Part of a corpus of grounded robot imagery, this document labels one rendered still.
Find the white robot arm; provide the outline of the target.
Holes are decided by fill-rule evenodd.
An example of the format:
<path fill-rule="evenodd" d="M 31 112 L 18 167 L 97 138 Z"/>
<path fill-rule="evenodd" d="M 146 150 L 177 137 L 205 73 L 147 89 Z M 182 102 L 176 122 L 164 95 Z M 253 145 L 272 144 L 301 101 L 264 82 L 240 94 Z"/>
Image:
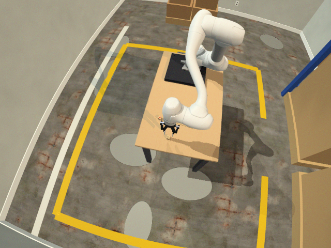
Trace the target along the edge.
<path fill-rule="evenodd" d="M 190 107 L 184 106 L 175 97 L 167 98 L 163 108 L 163 121 L 168 126 L 177 122 L 198 130 L 209 129 L 214 120 L 207 109 L 207 90 L 200 72 L 202 66 L 216 71 L 224 71 L 228 66 L 228 59 L 224 54 L 228 46 L 240 45 L 243 41 L 245 30 L 236 22 L 212 16 L 205 9 L 194 16 L 188 32 L 186 45 L 186 60 L 182 70 L 189 71 L 198 98 Z M 204 38 L 214 39 L 213 52 L 207 51 L 202 44 Z"/>

